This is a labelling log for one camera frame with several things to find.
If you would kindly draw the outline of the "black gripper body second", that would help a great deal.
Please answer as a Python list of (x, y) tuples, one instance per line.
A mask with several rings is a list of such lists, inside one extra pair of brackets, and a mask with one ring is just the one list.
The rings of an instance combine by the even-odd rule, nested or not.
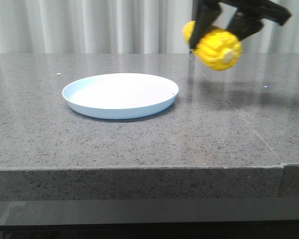
[(216, 4), (219, 2), (235, 7), (236, 9), (251, 13), (260, 18), (265, 18), (284, 25), (291, 13), (285, 7), (282, 7), (270, 0), (205, 0), (204, 3)]

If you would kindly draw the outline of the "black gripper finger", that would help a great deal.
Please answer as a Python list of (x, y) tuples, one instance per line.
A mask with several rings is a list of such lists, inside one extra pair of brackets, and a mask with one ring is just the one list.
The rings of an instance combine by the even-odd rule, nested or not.
[(221, 13), (218, 0), (198, 0), (194, 28), (189, 40), (190, 50), (195, 50), (200, 40), (207, 34), (212, 23)]
[(246, 13), (236, 13), (231, 18), (226, 30), (242, 41), (262, 28), (263, 23), (260, 18)]

